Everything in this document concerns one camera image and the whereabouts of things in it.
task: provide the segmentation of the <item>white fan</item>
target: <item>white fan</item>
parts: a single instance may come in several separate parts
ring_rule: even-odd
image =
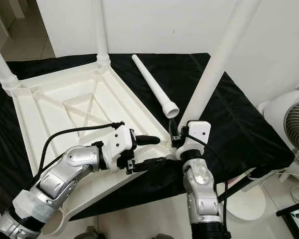
[[[279,96],[271,102],[261,103],[258,110],[296,156],[280,176],[280,182],[285,181],[289,175],[299,179],[299,90]]]

